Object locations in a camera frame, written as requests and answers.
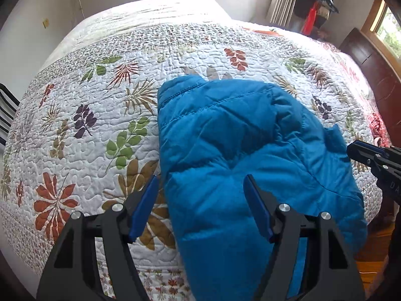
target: metal screw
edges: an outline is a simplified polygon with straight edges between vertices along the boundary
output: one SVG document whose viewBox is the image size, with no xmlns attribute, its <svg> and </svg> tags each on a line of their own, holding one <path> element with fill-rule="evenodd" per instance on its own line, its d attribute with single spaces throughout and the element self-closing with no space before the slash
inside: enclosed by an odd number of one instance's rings
<svg viewBox="0 0 401 301">
<path fill-rule="evenodd" d="M 291 209 L 291 207 L 288 204 L 280 204 L 278 206 L 278 209 L 280 209 L 281 211 L 283 211 L 284 213 L 289 211 Z"/>
<path fill-rule="evenodd" d="M 112 207 L 113 211 L 122 211 L 124 208 L 123 204 L 114 204 Z"/>
<path fill-rule="evenodd" d="M 320 214 L 320 216 L 322 217 L 322 219 L 330 219 L 331 215 L 330 213 L 324 211 L 323 213 Z"/>
<path fill-rule="evenodd" d="M 80 211 L 75 211 L 71 214 L 72 219 L 79 219 L 81 217 L 81 212 Z"/>
</svg>

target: red object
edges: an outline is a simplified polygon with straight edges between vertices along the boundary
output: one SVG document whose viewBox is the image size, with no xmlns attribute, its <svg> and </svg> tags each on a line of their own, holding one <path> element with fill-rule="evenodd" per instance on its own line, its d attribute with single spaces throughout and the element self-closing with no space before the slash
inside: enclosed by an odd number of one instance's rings
<svg viewBox="0 0 401 301">
<path fill-rule="evenodd" d="M 312 32 L 313 25 L 316 20 L 318 6 L 319 6 L 319 4 L 317 2 L 315 2 L 314 5 L 312 6 L 312 8 L 310 8 L 309 14 L 305 20 L 304 26 L 302 27 L 301 34 L 309 36 L 310 33 Z"/>
</svg>

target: bed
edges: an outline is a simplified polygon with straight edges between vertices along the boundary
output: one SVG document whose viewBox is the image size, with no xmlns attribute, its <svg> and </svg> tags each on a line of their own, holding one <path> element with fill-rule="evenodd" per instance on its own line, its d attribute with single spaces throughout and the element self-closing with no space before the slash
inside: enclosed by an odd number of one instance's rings
<svg viewBox="0 0 401 301">
<path fill-rule="evenodd" d="M 372 90 L 354 61 L 328 43 L 230 19 L 214 0 L 145 0 L 81 22 L 25 93 L 4 153 L 1 249 L 35 295 L 71 212 L 97 214 L 158 175 L 157 89 L 184 74 L 272 82 L 346 143 L 390 145 Z M 353 163 L 370 222 L 382 200 Z M 101 240 L 104 293 L 113 296 Z M 130 246 L 151 300 L 192 300 L 163 190 Z"/>
</svg>

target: orange leaf print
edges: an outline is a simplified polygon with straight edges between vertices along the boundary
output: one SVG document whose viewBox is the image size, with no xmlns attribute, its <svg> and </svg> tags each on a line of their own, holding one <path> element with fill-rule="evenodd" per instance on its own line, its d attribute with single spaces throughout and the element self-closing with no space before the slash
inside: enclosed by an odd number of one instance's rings
<svg viewBox="0 0 401 301">
<path fill-rule="evenodd" d="M 36 188 L 36 192 L 38 193 L 39 196 L 42 198 L 48 199 L 48 200 L 54 200 L 54 198 L 50 195 L 49 190 L 47 190 L 44 186 L 40 185 L 39 187 Z"/>
<path fill-rule="evenodd" d="M 78 202 L 74 199 L 67 199 L 66 201 L 63 202 L 63 205 L 74 208 L 75 206 L 78 205 Z"/>
<path fill-rule="evenodd" d="M 75 188 L 75 184 L 66 186 L 63 190 L 63 194 L 61 195 L 60 199 L 65 199 L 65 198 L 68 198 L 69 196 L 71 196 L 74 188 Z"/>
<path fill-rule="evenodd" d="M 53 183 L 50 179 L 49 173 L 47 173 L 47 172 L 43 173 L 43 178 L 45 180 L 46 189 L 54 196 L 55 191 L 53 189 Z"/>
<path fill-rule="evenodd" d="M 70 214 L 68 214 L 68 212 L 66 212 L 65 210 L 61 209 L 61 216 L 63 217 L 64 222 L 68 221 L 68 219 L 70 218 Z"/>
<path fill-rule="evenodd" d="M 245 71 L 248 64 L 244 62 L 245 52 L 241 50 L 233 51 L 229 48 L 225 48 L 224 52 L 226 56 L 230 58 L 230 63 L 232 66 L 236 67 L 238 71 Z"/>
<path fill-rule="evenodd" d="M 47 223 L 46 229 L 45 229 L 46 236 L 47 236 L 48 239 L 50 239 L 50 225 L 51 225 L 51 220 Z"/>
<path fill-rule="evenodd" d="M 33 204 L 35 211 L 40 213 L 35 220 L 35 227 L 41 231 L 46 225 L 45 234 L 48 239 L 53 238 L 54 242 L 57 241 L 61 231 L 64 228 L 65 222 L 69 219 L 70 214 L 65 211 L 64 206 L 74 208 L 78 205 L 78 202 L 73 199 L 67 199 L 72 195 L 75 188 L 75 184 L 70 184 L 57 192 L 57 176 L 53 175 L 53 179 L 50 179 L 49 173 L 43 173 L 43 179 L 45 181 L 46 188 L 42 185 L 37 187 L 36 191 L 38 195 L 46 200 L 36 200 Z"/>
<path fill-rule="evenodd" d="M 45 225 L 46 221 L 47 221 L 47 217 L 49 216 L 51 210 L 48 210 L 45 213 L 41 213 L 40 215 L 38 215 L 38 217 L 36 217 L 35 220 L 35 227 L 37 230 L 41 230 L 43 228 L 43 226 Z"/>
<path fill-rule="evenodd" d="M 47 201 L 44 200 L 36 200 L 33 203 L 33 209 L 37 211 L 38 213 L 41 213 L 44 211 L 47 207 L 49 207 L 51 203 L 48 203 Z"/>
</svg>

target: purple leaf print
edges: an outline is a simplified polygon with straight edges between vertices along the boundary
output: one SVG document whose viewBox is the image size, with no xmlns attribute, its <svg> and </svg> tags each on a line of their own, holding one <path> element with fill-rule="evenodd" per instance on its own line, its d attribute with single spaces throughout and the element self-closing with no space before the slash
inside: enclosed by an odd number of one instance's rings
<svg viewBox="0 0 401 301">
<path fill-rule="evenodd" d="M 93 112 L 90 113 L 89 105 L 81 104 L 80 107 L 77 109 L 77 114 L 74 116 L 75 129 L 79 129 L 78 132 L 74 135 L 75 138 L 82 138 L 85 131 L 92 135 L 89 131 L 89 127 L 93 127 L 97 121 L 97 118 L 93 116 Z"/>
</svg>

